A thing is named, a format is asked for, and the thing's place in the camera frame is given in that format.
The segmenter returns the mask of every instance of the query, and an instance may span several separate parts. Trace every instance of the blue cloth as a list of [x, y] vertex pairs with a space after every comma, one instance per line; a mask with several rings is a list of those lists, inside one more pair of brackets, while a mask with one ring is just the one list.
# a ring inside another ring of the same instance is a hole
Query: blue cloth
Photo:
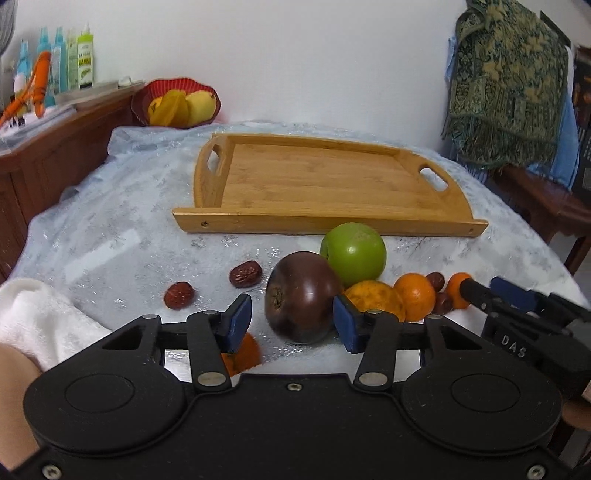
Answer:
[[[453, 75], [456, 52], [457, 40], [454, 36], [449, 39], [447, 67], [445, 72], [445, 78], [448, 84]], [[483, 180], [486, 180], [487, 175], [483, 174], [484, 172], [480, 167], [466, 165], [461, 161], [461, 158], [457, 158], [456, 160], [458, 163], [463, 164], [473, 177], [476, 177], [484, 183]], [[554, 158], [552, 165], [545, 166], [535, 163], [530, 165], [527, 169], [532, 173], [549, 178], [556, 183], [560, 183], [569, 190], [573, 188], [574, 178], [579, 169], [579, 137], [577, 134], [577, 122], [574, 117], [573, 102], [569, 95], [566, 95], [564, 98], [562, 120], [560, 122], [560, 132], [558, 135], [558, 146], [556, 157]]]

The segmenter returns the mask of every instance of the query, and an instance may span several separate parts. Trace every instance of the fruit bowl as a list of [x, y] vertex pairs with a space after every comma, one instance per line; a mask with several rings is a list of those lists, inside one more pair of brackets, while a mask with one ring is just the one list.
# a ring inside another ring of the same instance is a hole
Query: fruit bowl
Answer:
[[217, 107], [213, 116], [209, 120], [201, 122], [197, 125], [193, 125], [192, 127], [187, 127], [187, 129], [200, 127], [201, 125], [209, 125], [215, 120], [217, 114], [220, 111], [220, 107], [222, 106], [222, 103], [219, 97], [217, 96], [216, 91], [208, 85], [204, 85], [202, 83], [196, 82], [193, 79], [183, 77], [170, 80], [154, 80], [135, 93], [135, 95], [131, 99], [131, 111], [134, 113], [134, 115], [142, 125], [146, 127], [150, 125], [150, 123], [148, 122], [147, 110], [152, 100], [158, 97], [162, 97], [166, 92], [172, 89], [184, 90], [185, 92], [187, 92], [187, 95], [193, 92], [198, 92], [199, 90], [205, 90], [207, 92], [212, 92], [216, 97]]

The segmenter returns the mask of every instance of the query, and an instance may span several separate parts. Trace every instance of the bottle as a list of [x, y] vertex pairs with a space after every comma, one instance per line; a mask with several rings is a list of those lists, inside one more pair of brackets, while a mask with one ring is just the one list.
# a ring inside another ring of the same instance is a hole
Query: bottle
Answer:
[[78, 37], [78, 85], [81, 89], [92, 87], [93, 80], [93, 35], [87, 23]]
[[[14, 96], [21, 95], [27, 86], [31, 77], [31, 59], [29, 58], [29, 42], [25, 39], [21, 42], [21, 54], [18, 59], [17, 72], [14, 76]], [[28, 104], [23, 106], [17, 113], [17, 116], [23, 116], [29, 111]]]
[[78, 35], [76, 29], [68, 30], [68, 89], [78, 89]]
[[[47, 27], [41, 29], [41, 35], [39, 36], [39, 45], [37, 46], [37, 56], [41, 52], [48, 51], [51, 55], [51, 44], [49, 43], [49, 34], [47, 33]], [[47, 90], [45, 93], [45, 106], [53, 106], [56, 104], [56, 100], [53, 98], [53, 75], [51, 72], [51, 66], [49, 68], [49, 76], [47, 78]]]
[[66, 42], [64, 42], [64, 30], [58, 27], [56, 30], [56, 42], [51, 49], [51, 71], [53, 72], [54, 95], [68, 90], [68, 58]]

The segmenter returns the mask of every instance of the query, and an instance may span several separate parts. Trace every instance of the wooden tray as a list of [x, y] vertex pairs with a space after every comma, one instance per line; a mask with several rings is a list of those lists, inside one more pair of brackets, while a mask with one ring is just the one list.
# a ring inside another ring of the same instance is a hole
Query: wooden tray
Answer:
[[[212, 152], [219, 157], [212, 171]], [[438, 192], [420, 174], [447, 183]], [[326, 233], [361, 222], [383, 235], [478, 236], [456, 182], [408, 150], [322, 138], [214, 135], [197, 159], [194, 208], [175, 208], [186, 232]]]

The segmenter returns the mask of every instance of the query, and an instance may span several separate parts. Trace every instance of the green patterned scarf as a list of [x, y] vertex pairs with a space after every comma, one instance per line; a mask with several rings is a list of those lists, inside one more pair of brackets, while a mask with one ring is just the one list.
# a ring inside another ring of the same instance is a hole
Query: green patterned scarf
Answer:
[[514, 0], [467, 0], [444, 137], [485, 168], [551, 163], [568, 55], [558, 36]]

